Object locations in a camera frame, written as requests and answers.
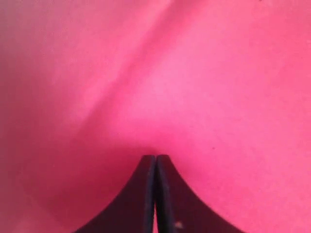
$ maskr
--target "pink surface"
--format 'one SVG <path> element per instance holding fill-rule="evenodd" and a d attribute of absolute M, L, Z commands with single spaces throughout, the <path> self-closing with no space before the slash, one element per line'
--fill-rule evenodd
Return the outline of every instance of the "pink surface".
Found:
<path fill-rule="evenodd" d="M 0 3 L 0 229 L 68 233 L 146 153 L 249 233 L 311 229 L 311 2 Z"/>

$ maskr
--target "pink background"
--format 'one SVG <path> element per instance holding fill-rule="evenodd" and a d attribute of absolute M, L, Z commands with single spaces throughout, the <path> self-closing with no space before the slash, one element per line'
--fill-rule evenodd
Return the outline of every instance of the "pink background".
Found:
<path fill-rule="evenodd" d="M 68 233 L 142 154 L 249 233 L 311 229 L 311 1 L 0 1 L 0 229 Z"/>

